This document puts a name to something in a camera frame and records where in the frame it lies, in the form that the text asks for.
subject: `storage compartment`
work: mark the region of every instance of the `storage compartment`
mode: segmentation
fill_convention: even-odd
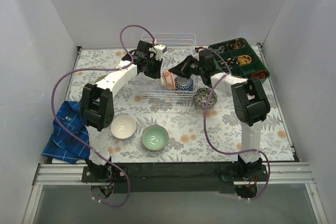
[[[252,74],[255,72],[259,72],[262,70],[267,71],[267,77],[262,78],[260,81],[264,83],[267,78],[270,76],[269,71],[265,67],[264,63],[252,49],[251,45],[244,38],[236,38],[224,42],[215,43],[209,45],[211,49],[218,49],[220,46],[224,45],[227,49],[226,52],[219,54],[224,60],[227,61],[228,58],[234,58],[236,61],[239,56],[248,55],[251,57],[251,63],[246,65],[241,65],[237,67],[233,67],[231,69],[233,76],[239,76],[243,78],[252,78]]]

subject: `blue and white bowl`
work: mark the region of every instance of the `blue and white bowl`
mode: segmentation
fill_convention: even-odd
[[[194,81],[193,79],[185,79],[177,76],[175,78],[175,89],[179,91],[193,91]]]

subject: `green organizer box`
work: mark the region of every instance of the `green organizer box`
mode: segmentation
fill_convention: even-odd
[[[246,43],[245,47],[239,49],[233,49],[231,45],[235,43],[236,39],[244,41]],[[209,45],[209,48],[218,49],[220,46],[224,46],[224,52],[219,54],[224,60],[227,60],[228,58],[234,58],[237,60],[237,58],[241,55],[249,55],[252,59],[252,62],[247,65],[231,68],[232,75],[249,79],[253,73],[261,70],[266,70],[268,72],[268,76],[260,80],[261,83],[264,83],[267,80],[267,78],[270,77],[270,72],[265,67],[262,60],[254,52],[251,45],[247,42],[246,39],[244,38],[236,38],[236,39],[211,44]],[[216,56],[215,59],[217,63],[220,64],[221,60],[218,59],[218,57]]]

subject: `white bowl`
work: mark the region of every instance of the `white bowl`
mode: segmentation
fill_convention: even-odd
[[[136,122],[132,117],[121,115],[113,120],[111,132],[116,138],[126,139],[134,134],[136,126]]]

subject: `wire dish rack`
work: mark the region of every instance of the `wire dish rack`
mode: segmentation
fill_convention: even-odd
[[[158,44],[167,46],[163,55],[161,74],[182,62],[188,55],[195,53],[196,36],[191,33],[152,33]],[[148,33],[143,33],[141,40],[152,42]],[[167,90],[160,84],[160,79],[151,79],[143,73],[137,75],[135,90],[142,98],[156,98],[160,100],[189,101],[198,89],[198,77],[191,77],[194,82],[192,91]]]

